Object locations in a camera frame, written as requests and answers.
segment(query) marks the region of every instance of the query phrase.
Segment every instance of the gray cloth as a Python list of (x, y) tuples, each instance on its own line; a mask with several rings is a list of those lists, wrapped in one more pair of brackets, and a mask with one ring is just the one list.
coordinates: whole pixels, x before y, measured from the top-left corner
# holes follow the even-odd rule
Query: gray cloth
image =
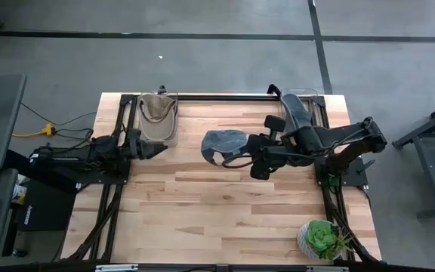
[(213, 165), (214, 153), (220, 153), (224, 159), (245, 153), (246, 134), (238, 130), (208, 131), (201, 143), (201, 153), (204, 159)]
[(285, 94), (281, 96), (281, 102), (286, 111), (285, 133), (311, 125), (312, 115), (307, 111), (296, 94)]
[(171, 141), (176, 138), (177, 101), (160, 94), (143, 94), (137, 101), (140, 130), (148, 141)]

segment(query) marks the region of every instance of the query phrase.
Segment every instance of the concrete floor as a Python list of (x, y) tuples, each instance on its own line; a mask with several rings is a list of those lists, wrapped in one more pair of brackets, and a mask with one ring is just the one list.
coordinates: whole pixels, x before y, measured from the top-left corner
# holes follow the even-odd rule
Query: concrete floor
[[(324, 35), (435, 36), (435, 0), (316, 0)], [(313, 34), (306, 0), (0, 0), (8, 29), (102, 32)], [(389, 142), (435, 110), (434, 43), (326, 42), (333, 93), (344, 94), (352, 122), (373, 116)], [(25, 73), (23, 101), (54, 122), (94, 111), (103, 91), (263, 93), (308, 87), (323, 93), (314, 42), (160, 39), (0, 38), (0, 75)], [(93, 117), (68, 128), (91, 127)], [(15, 128), (45, 121), (20, 111)], [(14, 139), (29, 154), (50, 141)], [(413, 147), (391, 145), (367, 170), (383, 259), (435, 268), (435, 219), (415, 213), (435, 206)], [(61, 233), (41, 235), (36, 261), (48, 261)]]

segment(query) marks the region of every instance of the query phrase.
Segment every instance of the green leaves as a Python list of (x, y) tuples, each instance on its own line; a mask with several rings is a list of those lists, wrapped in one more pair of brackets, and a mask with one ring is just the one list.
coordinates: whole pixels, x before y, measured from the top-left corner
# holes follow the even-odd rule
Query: green leaves
[(340, 251), (350, 250), (347, 244), (351, 238), (345, 239), (340, 230), (328, 221), (311, 221), (305, 240), (322, 259), (333, 260)]

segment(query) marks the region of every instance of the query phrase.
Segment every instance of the blue-gray fabric item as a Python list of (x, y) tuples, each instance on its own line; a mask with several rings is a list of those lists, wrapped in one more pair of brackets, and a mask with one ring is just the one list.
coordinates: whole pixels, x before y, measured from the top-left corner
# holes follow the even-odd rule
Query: blue-gray fabric item
[(307, 111), (296, 94), (285, 94), (281, 96), (281, 102), (286, 111), (285, 133), (311, 125), (311, 113)]
[(208, 131), (201, 143), (201, 153), (206, 161), (218, 165), (214, 153), (220, 153), (224, 159), (245, 153), (246, 134), (238, 130)]

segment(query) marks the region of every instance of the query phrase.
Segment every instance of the wooden table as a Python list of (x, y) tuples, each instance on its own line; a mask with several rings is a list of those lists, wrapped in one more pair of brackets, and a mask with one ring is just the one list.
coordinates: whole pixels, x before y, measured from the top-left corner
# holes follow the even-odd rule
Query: wooden table
[[(95, 136), (114, 130), (120, 95), (102, 94)], [(331, 127), (350, 124), (344, 96), (326, 95), (325, 103)], [(267, 133), (263, 123), (269, 114), (281, 116), (278, 102), (180, 101), (178, 146), (153, 159), (132, 162), (120, 205), (112, 262), (323, 263), (307, 258), (296, 243), (302, 224), (325, 219), (313, 166), (286, 166), (273, 173), (269, 181), (258, 181), (249, 177), (249, 167), (216, 167), (200, 153), (207, 131)], [(102, 186), (95, 184), (77, 196), (63, 257), (73, 253), (94, 226), (101, 191)], [(354, 187), (345, 187), (343, 193), (351, 229), (380, 259), (367, 199)]]

